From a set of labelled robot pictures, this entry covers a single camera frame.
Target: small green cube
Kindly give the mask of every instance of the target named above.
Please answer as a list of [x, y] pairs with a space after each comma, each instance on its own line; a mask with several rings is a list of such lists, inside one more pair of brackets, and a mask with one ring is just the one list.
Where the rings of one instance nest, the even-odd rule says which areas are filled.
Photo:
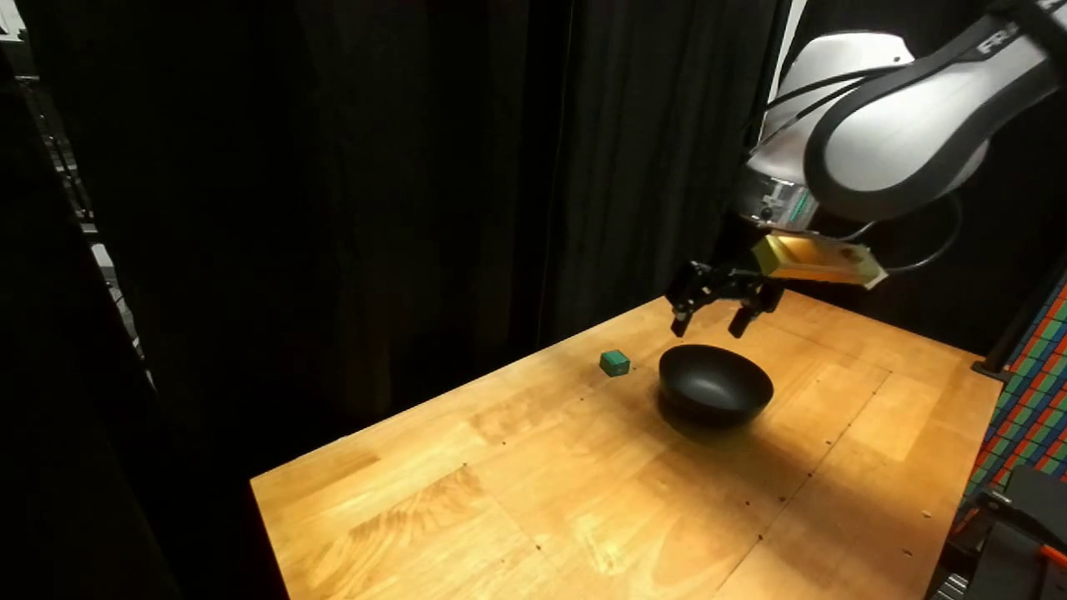
[[630, 356], [620, 348], [600, 352], [600, 371], [611, 377], [630, 372]]

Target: wooden tabletop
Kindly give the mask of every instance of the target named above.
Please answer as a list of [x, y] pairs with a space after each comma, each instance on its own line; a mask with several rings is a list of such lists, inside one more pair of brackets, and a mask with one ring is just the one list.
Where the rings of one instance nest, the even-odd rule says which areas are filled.
[[999, 387], [798, 292], [744, 341], [733, 308], [687, 343], [769, 372], [740, 428], [656, 410], [654, 298], [259, 473], [290, 597], [919, 597]]

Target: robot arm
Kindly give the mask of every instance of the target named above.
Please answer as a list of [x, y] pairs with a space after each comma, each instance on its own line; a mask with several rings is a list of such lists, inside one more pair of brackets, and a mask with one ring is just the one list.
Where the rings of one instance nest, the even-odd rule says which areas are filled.
[[774, 308], [784, 280], [880, 282], [887, 272], [865, 247], [810, 234], [810, 217], [878, 223], [951, 196], [981, 165], [988, 141], [1050, 95], [1062, 74], [1067, 0], [999, 0], [919, 61], [884, 33], [807, 43], [735, 194], [733, 214], [752, 235], [733, 234], [727, 243], [744, 248], [681, 270], [666, 290], [673, 332], [704, 302], [735, 297], [731, 328], [740, 335]]

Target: black bowl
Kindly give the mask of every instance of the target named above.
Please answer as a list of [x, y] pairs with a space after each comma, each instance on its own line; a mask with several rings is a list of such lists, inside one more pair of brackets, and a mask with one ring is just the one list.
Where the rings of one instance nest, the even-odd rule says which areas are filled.
[[661, 400], [666, 410], [731, 427], [755, 415], [774, 397], [769, 377], [748, 356], [719, 347], [671, 347], [661, 356]]

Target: green block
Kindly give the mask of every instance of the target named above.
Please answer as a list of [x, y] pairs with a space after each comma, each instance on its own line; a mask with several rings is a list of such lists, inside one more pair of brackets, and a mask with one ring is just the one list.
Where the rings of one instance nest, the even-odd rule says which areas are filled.
[[600, 371], [611, 377], [630, 372], [630, 356], [620, 348], [600, 352]]

